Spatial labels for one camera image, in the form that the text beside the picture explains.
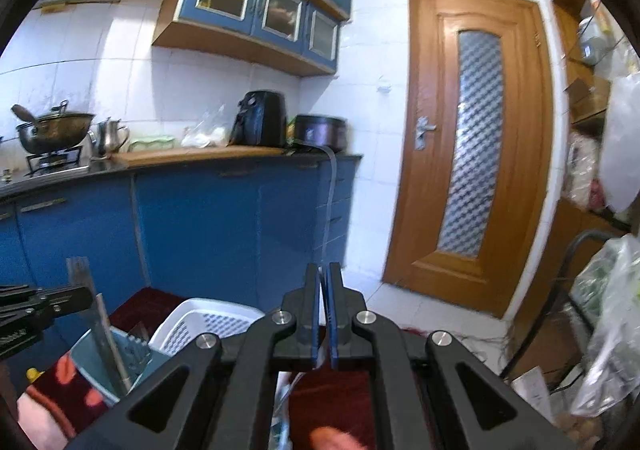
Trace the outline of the blue kitchen base cabinet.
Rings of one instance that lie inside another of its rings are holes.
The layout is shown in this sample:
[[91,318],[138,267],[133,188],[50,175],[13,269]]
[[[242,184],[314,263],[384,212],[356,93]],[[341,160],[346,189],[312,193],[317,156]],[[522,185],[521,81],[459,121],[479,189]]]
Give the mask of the blue kitchen base cabinet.
[[144,288],[276,308],[345,257],[358,158],[293,154],[78,167],[1,189],[1,280],[57,288],[88,259],[108,311]]

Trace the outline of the red floral plush blanket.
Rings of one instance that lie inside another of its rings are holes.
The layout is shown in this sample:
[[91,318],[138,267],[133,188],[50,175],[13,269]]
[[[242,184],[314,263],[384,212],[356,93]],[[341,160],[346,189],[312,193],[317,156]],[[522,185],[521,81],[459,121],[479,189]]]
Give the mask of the red floral plush blanket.
[[[280,341],[294,326],[281,308],[238,336],[204,334],[70,443],[73,449],[265,449]],[[360,370],[373,380],[376,436],[382,449],[429,449],[432,437],[414,380],[405,335],[367,307],[354,331],[368,341]]]

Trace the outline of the steel table knife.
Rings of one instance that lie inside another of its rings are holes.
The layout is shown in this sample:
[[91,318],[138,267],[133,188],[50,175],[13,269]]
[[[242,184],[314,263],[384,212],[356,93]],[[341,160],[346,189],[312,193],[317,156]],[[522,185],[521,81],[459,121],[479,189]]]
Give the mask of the steel table knife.
[[131,380],[112,335],[102,295],[94,287],[88,258],[68,258],[66,268],[70,284],[83,286],[91,295],[91,304],[84,311],[85,319],[114,392],[122,398],[130,391]]

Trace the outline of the light blue utensil holder box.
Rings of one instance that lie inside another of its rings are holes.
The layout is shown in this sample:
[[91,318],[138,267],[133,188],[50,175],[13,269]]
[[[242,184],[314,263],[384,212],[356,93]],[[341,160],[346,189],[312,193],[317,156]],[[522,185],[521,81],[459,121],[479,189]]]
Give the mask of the light blue utensil holder box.
[[122,384],[114,382],[115,378],[127,375],[131,389],[134,389],[170,359],[146,340],[122,330],[111,328],[111,336],[119,358],[111,352],[110,346],[99,348],[90,331],[85,332],[70,350],[76,369],[109,407],[126,395]]

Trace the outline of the white plastic basket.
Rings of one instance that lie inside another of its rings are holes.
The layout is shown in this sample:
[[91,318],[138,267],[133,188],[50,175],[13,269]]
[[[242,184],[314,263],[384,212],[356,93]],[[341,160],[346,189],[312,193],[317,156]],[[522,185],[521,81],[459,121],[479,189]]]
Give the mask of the white plastic basket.
[[173,356],[203,333],[225,338],[244,333],[265,314],[250,306],[190,298],[176,307],[151,337],[149,346]]

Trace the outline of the gas stove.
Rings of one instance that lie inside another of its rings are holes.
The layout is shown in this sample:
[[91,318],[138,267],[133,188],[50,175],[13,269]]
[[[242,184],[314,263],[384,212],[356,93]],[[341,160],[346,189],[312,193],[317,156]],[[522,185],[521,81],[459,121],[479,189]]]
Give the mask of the gas stove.
[[82,147],[45,154],[29,154],[16,142],[1,150],[1,183],[29,180],[62,172],[83,173],[89,169],[89,159],[82,155]]

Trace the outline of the wooden cutting board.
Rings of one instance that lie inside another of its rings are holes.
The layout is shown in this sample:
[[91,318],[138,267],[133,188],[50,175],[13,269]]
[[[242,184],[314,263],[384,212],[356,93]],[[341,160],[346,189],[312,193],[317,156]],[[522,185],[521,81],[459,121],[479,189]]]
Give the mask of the wooden cutting board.
[[111,156],[114,163],[127,168],[160,166],[177,163],[225,160],[226,158],[269,158],[285,154],[284,149],[266,147],[207,147],[179,148],[166,150],[142,150],[116,153]]

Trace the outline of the steel wok on stove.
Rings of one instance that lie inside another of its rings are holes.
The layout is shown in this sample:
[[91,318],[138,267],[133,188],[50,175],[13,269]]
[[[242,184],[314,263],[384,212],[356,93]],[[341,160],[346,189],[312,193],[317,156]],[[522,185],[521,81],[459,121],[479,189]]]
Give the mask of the steel wok on stove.
[[68,110],[70,102],[65,99],[52,106],[49,113],[35,116],[24,106],[14,104],[11,111],[21,121],[16,126],[22,147],[33,155],[44,155],[77,147],[94,119],[87,112]]

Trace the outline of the steel kettle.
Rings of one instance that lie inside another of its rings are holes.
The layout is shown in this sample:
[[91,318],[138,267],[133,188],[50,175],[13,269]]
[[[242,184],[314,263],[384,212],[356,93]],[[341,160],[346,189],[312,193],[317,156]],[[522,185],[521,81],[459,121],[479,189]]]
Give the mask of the steel kettle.
[[88,130],[93,158],[109,158],[118,153],[130,138],[130,130],[119,120],[107,118],[96,125],[96,129]]

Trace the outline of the brown wooden door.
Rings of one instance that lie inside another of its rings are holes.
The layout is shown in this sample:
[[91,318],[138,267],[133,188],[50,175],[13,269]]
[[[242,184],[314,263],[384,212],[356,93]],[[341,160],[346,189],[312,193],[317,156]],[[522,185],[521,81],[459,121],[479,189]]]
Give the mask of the brown wooden door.
[[[406,139],[383,279],[502,317],[547,194],[553,92],[530,0],[409,0]],[[414,150],[416,118],[437,126]]]

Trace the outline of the glass side table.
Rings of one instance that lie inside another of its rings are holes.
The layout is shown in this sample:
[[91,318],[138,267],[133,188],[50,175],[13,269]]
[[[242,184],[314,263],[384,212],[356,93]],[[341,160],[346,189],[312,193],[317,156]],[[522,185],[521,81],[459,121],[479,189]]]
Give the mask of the glass side table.
[[570,242],[550,292],[520,347],[501,371],[514,380],[518,366],[540,346],[547,359],[564,359],[558,386],[582,370],[570,412],[596,418],[639,407],[639,240],[589,229]]

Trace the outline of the dark rice cooker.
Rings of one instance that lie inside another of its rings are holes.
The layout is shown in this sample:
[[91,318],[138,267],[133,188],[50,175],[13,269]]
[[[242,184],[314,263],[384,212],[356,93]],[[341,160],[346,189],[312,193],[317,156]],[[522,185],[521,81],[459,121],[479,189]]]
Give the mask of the dark rice cooker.
[[343,152],[347,148],[347,123],[333,116],[298,114],[293,122],[293,138],[299,144]]

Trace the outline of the black air fryer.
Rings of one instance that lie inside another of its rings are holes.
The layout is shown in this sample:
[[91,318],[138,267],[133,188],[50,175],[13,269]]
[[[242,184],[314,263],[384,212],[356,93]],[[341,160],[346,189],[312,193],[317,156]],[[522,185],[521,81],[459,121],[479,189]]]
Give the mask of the black air fryer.
[[286,105],[282,92],[253,90],[239,102],[230,135],[232,146],[284,148]]

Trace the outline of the white plastic bag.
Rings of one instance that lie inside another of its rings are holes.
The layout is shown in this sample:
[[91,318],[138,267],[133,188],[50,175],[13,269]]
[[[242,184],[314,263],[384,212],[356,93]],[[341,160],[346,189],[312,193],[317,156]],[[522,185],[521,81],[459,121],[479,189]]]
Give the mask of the white plastic bag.
[[600,181],[608,207],[626,210],[639,193],[639,73],[616,77],[602,138]]

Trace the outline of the wooden shelf unit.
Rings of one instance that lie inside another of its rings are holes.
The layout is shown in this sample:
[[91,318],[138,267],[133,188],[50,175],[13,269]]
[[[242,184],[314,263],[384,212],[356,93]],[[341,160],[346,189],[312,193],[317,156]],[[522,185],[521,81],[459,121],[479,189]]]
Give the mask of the wooden shelf unit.
[[555,97],[560,153],[553,163],[552,213],[546,245],[512,323],[511,348],[522,346],[542,311],[574,237],[587,229],[624,234],[629,220],[604,205],[599,165],[612,80],[639,69],[639,57],[600,0],[549,0],[560,48]]

